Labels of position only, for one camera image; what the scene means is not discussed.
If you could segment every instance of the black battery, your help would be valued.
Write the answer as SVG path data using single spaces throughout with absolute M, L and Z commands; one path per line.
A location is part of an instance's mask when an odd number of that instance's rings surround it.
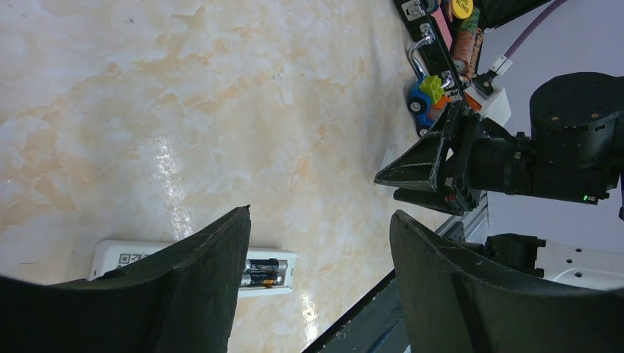
M 241 287 L 247 285 L 282 285 L 284 277 L 276 273 L 244 274 L 241 278 Z
M 288 261 L 268 259 L 268 260 L 245 260 L 245 272 L 284 272 L 288 268 Z

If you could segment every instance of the blue toy car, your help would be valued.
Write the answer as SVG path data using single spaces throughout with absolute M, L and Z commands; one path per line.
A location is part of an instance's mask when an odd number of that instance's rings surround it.
M 424 136 L 434 122 L 428 117 L 429 109 L 432 105 L 431 98 L 419 89 L 423 79 L 425 78 L 419 78 L 418 82 L 412 86 L 407 98 L 408 109 L 414 118 L 416 134 L 419 137 Z

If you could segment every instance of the black robotic arm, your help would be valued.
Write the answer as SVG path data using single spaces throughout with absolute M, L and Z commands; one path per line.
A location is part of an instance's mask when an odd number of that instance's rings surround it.
M 531 97 L 531 137 L 454 102 L 375 182 L 399 187 L 397 200 L 455 215 L 474 209 L 482 190 L 597 204 L 624 171 L 623 94 L 622 77 L 555 77 Z

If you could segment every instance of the white marble surface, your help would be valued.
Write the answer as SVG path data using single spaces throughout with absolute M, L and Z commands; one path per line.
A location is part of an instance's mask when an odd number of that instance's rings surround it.
M 295 291 L 240 299 L 231 352 L 298 352 L 392 268 L 372 179 L 416 139 L 391 1 L 0 0 L 0 273 L 86 277 L 251 204 Z

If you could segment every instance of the green toy block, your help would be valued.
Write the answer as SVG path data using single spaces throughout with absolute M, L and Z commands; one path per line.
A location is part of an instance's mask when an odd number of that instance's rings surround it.
M 444 95 L 442 80 L 437 76 L 427 76 L 422 80 L 418 89 L 431 98 L 432 104 L 436 104 Z

